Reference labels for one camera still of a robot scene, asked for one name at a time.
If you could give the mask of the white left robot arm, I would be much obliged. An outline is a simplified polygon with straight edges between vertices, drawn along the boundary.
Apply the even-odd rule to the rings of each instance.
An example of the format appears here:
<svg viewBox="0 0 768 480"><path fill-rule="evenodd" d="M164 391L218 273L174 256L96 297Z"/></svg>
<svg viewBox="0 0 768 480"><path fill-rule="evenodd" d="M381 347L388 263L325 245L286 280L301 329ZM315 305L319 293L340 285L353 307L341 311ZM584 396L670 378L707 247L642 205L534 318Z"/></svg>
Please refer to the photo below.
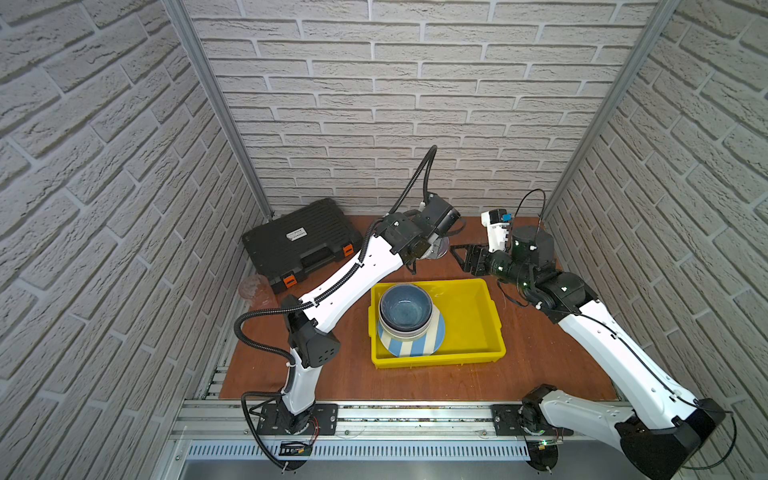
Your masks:
<svg viewBox="0 0 768 480"><path fill-rule="evenodd" d="M347 310L384 277L427 258L459 218L458 210L433 193L413 214L387 214L369 227L351 260L300 298L304 309L285 316L292 357L281 400L287 412L300 416L314 406L322 368L340 350L332 331Z"/></svg>

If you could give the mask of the pink translucent cup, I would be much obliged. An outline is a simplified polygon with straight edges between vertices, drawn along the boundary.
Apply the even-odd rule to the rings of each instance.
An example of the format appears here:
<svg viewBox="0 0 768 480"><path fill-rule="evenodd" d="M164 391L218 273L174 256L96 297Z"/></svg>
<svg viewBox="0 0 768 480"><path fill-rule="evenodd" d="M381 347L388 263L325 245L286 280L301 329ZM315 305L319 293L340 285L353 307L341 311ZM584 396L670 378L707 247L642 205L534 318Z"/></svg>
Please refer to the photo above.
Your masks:
<svg viewBox="0 0 768 480"><path fill-rule="evenodd" d="M238 286L238 295L254 308L270 306L276 302L267 278L260 274L254 274L242 280Z"/></svg>

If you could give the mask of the translucent purple bowl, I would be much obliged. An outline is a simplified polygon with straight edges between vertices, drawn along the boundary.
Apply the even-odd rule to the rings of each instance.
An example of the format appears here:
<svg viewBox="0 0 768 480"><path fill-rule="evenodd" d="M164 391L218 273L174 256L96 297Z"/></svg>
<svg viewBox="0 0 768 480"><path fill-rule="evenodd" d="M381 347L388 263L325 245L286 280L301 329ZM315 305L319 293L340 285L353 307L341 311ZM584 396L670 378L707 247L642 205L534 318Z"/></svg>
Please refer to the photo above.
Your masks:
<svg viewBox="0 0 768 480"><path fill-rule="evenodd" d="M386 320L380 319L377 322L377 327L381 332L386 332L388 335L400 339L406 339L411 340L417 337L420 337L424 335L427 330L430 328L432 321L427 320L424 322L421 322L420 324L416 325L399 325L399 324L392 324L390 322L387 322Z"/></svg>

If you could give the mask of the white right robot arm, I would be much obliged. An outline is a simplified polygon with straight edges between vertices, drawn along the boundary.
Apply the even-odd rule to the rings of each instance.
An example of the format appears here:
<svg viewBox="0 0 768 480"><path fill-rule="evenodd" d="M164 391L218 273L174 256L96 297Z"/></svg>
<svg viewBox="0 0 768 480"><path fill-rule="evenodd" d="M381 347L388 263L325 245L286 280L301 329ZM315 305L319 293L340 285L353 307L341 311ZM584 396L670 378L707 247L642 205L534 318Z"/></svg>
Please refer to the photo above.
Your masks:
<svg viewBox="0 0 768 480"><path fill-rule="evenodd" d="M615 321L580 276L557 268L554 239L538 225L517 227L504 209L482 213L486 244L457 259L473 276L510 284L591 355L627 401L609 407L543 384L518 411L530 435L570 429L621 451L649 479L670 479L722 424L727 412L699 399L664 371Z"/></svg>

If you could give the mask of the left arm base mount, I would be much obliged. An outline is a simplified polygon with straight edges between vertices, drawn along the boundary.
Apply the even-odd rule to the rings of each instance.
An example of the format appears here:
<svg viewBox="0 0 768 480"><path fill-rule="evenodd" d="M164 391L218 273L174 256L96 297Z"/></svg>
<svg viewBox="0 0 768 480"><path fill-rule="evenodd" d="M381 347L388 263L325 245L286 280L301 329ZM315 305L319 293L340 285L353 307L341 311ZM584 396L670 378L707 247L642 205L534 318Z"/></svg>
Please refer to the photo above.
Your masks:
<svg viewBox="0 0 768 480"><path fill-rule="evenodd" d="M294 415L282 401L261 408L257 433L259 435L313 435L333 436L336 433L339 405L315 403Z"/></svg>

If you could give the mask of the blue translucent cup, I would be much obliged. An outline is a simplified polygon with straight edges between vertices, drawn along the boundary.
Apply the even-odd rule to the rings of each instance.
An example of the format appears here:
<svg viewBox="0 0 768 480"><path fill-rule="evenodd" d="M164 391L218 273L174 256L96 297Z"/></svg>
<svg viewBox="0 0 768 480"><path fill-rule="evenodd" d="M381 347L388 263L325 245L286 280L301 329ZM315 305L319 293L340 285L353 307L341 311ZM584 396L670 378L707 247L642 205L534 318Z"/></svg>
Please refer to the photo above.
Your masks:
<svg viewBox="0 0 768 480"><path fill-rule="evenodd" d="M421 260L437 260L442 258L450 249L450 239L447 236L434 235L431 238L427 251L420 257Z"/></svg>

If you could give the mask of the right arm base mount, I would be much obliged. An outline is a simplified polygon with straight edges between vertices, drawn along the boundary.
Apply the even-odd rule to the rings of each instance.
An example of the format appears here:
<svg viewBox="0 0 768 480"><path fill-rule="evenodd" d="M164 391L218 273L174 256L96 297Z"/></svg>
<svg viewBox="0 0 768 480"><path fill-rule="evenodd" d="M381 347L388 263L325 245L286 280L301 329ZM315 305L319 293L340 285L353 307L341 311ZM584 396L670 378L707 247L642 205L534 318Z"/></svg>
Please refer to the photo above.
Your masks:
<svg viewBox="0 0 768 480"><path fill-rule="evenodd" d="M492 404L491 420L497 436L569 437L574 431L549 425L537 411L522 403Z"/></svg>

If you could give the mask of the dark blue ceramic bowl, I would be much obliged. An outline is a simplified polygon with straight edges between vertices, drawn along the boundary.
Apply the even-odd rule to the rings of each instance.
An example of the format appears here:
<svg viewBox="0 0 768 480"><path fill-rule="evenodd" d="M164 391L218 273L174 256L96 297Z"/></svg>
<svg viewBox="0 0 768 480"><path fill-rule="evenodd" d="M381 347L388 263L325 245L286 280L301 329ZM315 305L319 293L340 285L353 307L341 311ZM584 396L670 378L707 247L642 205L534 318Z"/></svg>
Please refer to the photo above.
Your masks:
<svg viewBox="0 0 768 480"><path fill-rule="evenodd" d="M397 284L389 288L379 301L382 320L399 325L418 325L429 320L433 302L428 293L414 284Z"/></svg>

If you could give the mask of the yellow plastic bin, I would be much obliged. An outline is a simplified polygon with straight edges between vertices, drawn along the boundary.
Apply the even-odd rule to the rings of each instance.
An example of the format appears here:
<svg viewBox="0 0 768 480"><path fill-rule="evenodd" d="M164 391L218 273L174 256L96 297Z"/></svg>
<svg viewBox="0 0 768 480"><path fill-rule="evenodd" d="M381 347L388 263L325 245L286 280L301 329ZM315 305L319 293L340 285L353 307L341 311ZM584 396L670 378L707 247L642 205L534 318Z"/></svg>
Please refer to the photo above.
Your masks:
<svg viewBox="0 0 768 480"><path fill-rule="evenodd" d="M501 321L487 284L482 279L422 281L415 285L425 290L434 307L442 313L446 335L433 355L395 357L379 340L379 301L395 283L373 287L368 309L368 333L371 338L371 360L378 369L431 367L495 362L506 354L501 334Z"/></svg>

